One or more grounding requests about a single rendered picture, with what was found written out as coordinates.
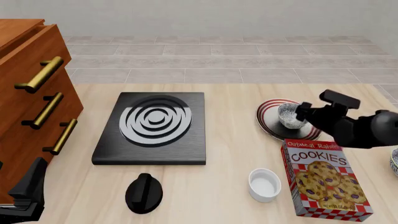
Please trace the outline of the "flat black stove plate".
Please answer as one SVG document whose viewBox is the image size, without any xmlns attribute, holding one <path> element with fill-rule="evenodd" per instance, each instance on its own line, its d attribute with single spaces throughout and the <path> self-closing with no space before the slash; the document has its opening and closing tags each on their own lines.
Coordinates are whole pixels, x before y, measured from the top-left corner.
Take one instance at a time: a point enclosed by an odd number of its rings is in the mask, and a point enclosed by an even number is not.
<svg viewBox="0 0 398 224">
<path fill-rule="evenodd" d="M 96 166 L 205 165 L 204 93 L 120 93 L 91 161 Z"/>
</svg>

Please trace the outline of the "patterned bowl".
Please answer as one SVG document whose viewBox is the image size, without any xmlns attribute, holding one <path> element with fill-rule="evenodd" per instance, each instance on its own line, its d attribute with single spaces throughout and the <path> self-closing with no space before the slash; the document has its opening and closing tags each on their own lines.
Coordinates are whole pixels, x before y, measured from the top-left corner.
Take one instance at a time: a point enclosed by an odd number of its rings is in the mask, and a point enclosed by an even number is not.
<svg viewBox="0 0 398 224">
<path fill-rule="evenodd" d="M 297 117 L 297 113 L 295 112 L 296 109 L 298 108 L 298 104 L 293 104 L 293 103 L 284 103 L 281 104 L 278 109 L 278 117 L 279 117 L 279 122 L 285 126 L 286 128 L 289 129 L 300 129 L 303 128 L 308 121 L 299 121 Z"/>
<path fill-rule="evenodd" d="M 389 163 L 393 173 L 398 177 L 398 148 L 391 152 Z"/>
</svg>

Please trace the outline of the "wooden cabinet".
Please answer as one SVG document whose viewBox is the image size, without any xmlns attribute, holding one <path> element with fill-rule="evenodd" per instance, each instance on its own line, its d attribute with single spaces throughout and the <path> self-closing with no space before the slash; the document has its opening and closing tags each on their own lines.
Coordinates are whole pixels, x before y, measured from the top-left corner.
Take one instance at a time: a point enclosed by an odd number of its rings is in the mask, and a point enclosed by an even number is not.
<svg viewBox="0 0 398 224">
<path fill-rule="evenodd" d="M 0 19 L 0 59 L 35 35 L 38 26 L 47 25 L 42 19 Z M 51 78 L 61 70 L 66 71 L 66 66 L 61 66 Z"/>
</svg>

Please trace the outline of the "white ramekin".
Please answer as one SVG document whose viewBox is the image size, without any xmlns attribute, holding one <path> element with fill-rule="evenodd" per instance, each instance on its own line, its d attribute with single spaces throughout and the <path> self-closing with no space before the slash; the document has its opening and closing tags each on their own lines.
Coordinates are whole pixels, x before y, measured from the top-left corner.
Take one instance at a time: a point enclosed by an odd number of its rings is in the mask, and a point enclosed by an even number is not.
<svg viewBox="0 0 398 224">
<path fill-rule="evenodd" d="M 271 170 L 258 168 L 251 171 L 248 177 L 249 194 L 260 203 L 273 201 L 282 188 L 279 177 Z"/>
</svg>

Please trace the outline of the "wooden cabinet drawer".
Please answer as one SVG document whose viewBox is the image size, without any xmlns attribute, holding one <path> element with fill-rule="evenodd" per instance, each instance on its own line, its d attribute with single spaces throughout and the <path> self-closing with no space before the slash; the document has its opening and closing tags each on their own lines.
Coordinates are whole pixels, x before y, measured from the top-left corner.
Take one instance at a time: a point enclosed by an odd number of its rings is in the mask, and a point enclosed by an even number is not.
<svg viewBox="0 0 398 224">
<path fill-rule="evenodd" d="M 63 93 L 63 100 L 46 120 L 39 130 L 30 126 L 21 125 L 21 121 L 33 120 L 47 104 L 43 96 L 53 96 Z M 60 137 L 64 127 L 60 123 L 67 123 L 71 119 L 77 119 L 83 110 L 83 105 L 75 91 L 71 87 L 55 87 L 41 90 L 37 93 L 37 99 L 20 115 L 0 139 L 0 160 L 11 164 L 30 164 L 37 157 L 43 157 L 50 161 L 54 155 L 43 152 L 43 147 L 52 147 Z"/>
<path fill-rule="evenodd" d="M 72 82 L 71 82 L 70 78 L 68 77 L 66 71 L 61 70 L 61 71 L 57 72 L 52 78 L 50 78 L 50 80 L 47 83 L 45 83 L 39 91 L 47 90 L 47 89 L 55 88 L 55 87 L 71 87 L 71 86 L 73 87 Z M 11 128 L 11 126 L 9 126 L 8 128 L 0 129 L 0 139 L 3 136 L 5 136 L 5 133 L 8 130 L 10 130 L 10 128 Z M 20 172 L 20 171 L 27 169 L 32 162 L 30 162 L 30 164 L 26 164 L 26 165 L 11 164 L 10 162 L 2 162 L 2 163 L 3 163 L 3 166 L 2 166 L 2 169 L 0 170 L 0 172 L 13 173 L 13 172 Z"/>
<path fill-rule="evenodd" d="M 56 25 L 38 26 L 35 35 L 0 59 L 0 129 L 12 126 L 16 119 L 37 99 L 37 94 L 15 89 L 16 83 L 28 83 L 43 68 L 42 61 L 71 56 Z"/>
</svg>

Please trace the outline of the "plate with red rings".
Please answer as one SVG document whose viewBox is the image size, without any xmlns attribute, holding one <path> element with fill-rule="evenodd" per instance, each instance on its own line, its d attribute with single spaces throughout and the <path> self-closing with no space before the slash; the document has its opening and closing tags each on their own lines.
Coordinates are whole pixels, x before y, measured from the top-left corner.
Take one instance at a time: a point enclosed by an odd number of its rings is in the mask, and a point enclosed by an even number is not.
<svg viewBox="0 0 398 224">
<path fill-rule="evenodd" d="M 289 129 L 279 121 L 278 107 L 285 103 L 300 104 L 294 100 L 283 98 L 266 100 L 260 104 L 256 111 L 256 119 L 259 126 L 266 133 L 281 141 L 285 139 L 317 140 L 322 132 L 312 126 L 312 124 L 307 123 L 299 129 Z"/>
</svg>

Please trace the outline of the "red cookie box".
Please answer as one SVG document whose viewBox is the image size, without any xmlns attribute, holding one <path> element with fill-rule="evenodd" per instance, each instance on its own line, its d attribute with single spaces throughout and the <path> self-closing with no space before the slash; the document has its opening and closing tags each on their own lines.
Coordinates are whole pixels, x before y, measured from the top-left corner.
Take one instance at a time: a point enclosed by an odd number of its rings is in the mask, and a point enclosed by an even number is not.
<svg viewBox="0 0 398 224">
<path fill-rule="evenodd" d="M 285 139 L 280 150 L 297 216 L 363 222 L 373 214 L 342 147 Z"/>
</svg>

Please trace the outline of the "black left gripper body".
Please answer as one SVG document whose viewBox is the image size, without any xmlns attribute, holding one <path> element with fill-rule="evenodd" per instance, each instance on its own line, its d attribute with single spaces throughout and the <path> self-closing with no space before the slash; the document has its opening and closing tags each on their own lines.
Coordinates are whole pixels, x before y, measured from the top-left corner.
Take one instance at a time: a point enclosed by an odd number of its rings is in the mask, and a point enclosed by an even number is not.
<svg viewBox="0 0 398 224">
<path fill-rule="evenodd" d="M 13 204 L 0 204 L 0 224 L 37 222 L 44 203 L 29 199 L 15 199 Z"/>
</svg>

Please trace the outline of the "round black stove knob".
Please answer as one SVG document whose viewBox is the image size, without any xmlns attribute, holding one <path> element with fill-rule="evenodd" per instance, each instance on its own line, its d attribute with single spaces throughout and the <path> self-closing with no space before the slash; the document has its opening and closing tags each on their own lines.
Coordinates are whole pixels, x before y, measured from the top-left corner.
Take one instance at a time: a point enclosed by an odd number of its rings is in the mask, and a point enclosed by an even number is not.
<svg viewBox="0 0 398 224">
<path fill-rule="evenodd" d="M 155 210 L 163 197 L 162 185 L 149 173 L 141 173 L 131 182 L 125 194 L 128 208 L 136 214 L 147 214 Z"/>
</svg>

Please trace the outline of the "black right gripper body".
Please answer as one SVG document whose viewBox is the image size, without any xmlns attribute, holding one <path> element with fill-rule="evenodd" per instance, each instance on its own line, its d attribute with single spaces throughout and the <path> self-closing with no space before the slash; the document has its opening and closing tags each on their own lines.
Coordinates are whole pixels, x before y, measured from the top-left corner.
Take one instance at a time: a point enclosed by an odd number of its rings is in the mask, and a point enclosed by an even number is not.
<svg viewBox="0 0 398 224">
<path fill-rule="evenodd" d="M 333 134 L 335 124 L 346 115 L 346 107 L 326 105 L 322 108 L 310 108 L 305 119 L 315 128 L 327 134 Z"/>
</svg>

